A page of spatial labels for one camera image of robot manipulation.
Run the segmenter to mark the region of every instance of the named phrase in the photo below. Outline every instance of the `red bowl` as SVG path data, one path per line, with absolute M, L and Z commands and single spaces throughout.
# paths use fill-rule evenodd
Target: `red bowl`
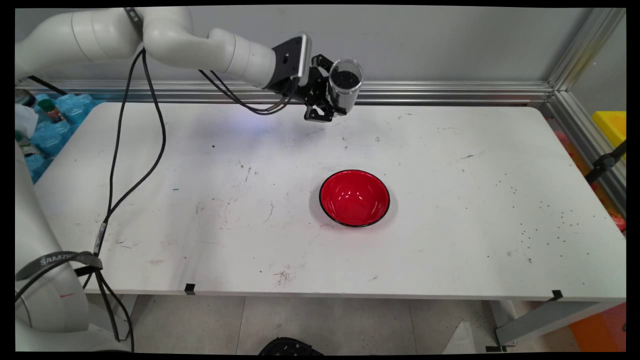
M 368 172 L 343 170 L 320 187 L 320 206 L 333 221 L 363 227 L 380 221 L 389 210 L 387 187 Z

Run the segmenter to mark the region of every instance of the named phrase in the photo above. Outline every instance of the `yellow box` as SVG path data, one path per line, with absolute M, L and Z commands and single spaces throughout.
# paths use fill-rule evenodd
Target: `yellow box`
M 591 117 L 613 147 L 627 139 L 626 111 L 596 111 Z

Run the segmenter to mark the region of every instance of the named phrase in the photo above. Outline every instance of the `floor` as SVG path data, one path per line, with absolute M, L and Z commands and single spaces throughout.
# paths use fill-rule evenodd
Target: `floor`
M 476 300 L 140 295 L 131 317 L 137 352 L 250 355 L 288 336 L 325 355 L 441 354 L 461 321 L 477 353 L 496 345 L 489 303 Z M 548 351 L 579 348 L 563 328 L 508 350 Z

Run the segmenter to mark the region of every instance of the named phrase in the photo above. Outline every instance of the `bowl rim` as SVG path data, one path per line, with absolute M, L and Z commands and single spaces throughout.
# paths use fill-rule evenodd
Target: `bowl rim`
M 345 172 L 345 171 L 359 171 L 359 172 L 363 172 L 365 174 L 369 174 L 373 177 L 375 177 L 376 179 L 378 179 L 378 181 L 382 184 L 382 186 L 384 186 L 385 191 L 387 192 L 387 197 L 389 198 L 389 202 L 387 203 L 387 208 L 385 209 L 385 212 L 382 214 L 382 216 L 380 216 L 376 221 L 374 222 L 369 222 L 368 224 L 362 224 L 362 225 L 351 225 L 351 224 L 346 224 L 344 222 L 338 221 L 337 219 L 335 219 L 333 216 L 329 215 L 329 213 L 327 212 L 327 210 L 324 208 L 324 205 L 322 204 L 322 190 L 324 188 L 324 184 L 326 184 L 326 182 L 331 179 L 333 176 L 336 176 L 337 174 L 341 173 L 341 172 Z M 364 170 L 360 170 L 357 168 L 348 168 L 345 170 L 340 170 L 338 172 L 334 172 L 333 174 L 329 175 L 324 182 L 322 183 L 322 186 L 320 186 L 320 191 L 318 192 L 318 201 L 320 202 L 320 207 L 322 208 L 322 211 L 324 211 L 324 213 L 326 214 L 326 216 L 328 216 L 331 220 L 337 222 L 340 225 L 344 225 L 344 226 L 348 226 L 348 227 L 365 227 L 365 226 L 370 226 L 375 224 L 376 222 L 379 222 L 380 220 L 382 220 L 383 217 L 385 217 L 385 215 L 388 213 L 389 211 L 389 207 L 391 207 L 391 194 L 389 194 L 389 189 L 387 188 L 387 185 L 385 184 L 384 181 L 380 180 L 379 177 L 375 176 L 374 174 L 364 171 Z

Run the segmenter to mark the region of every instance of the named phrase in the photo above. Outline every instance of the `scattered black particles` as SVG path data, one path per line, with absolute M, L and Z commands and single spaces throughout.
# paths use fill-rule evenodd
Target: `scattered black particles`
M 334 72 L 333 74 L 331 74 L 331 80 L 339 88 L 343 88 L 343 89 L 354 88 L 360 82 L 360 79 L 358 79 L 358 76 L 356 74 L 347 70 Z

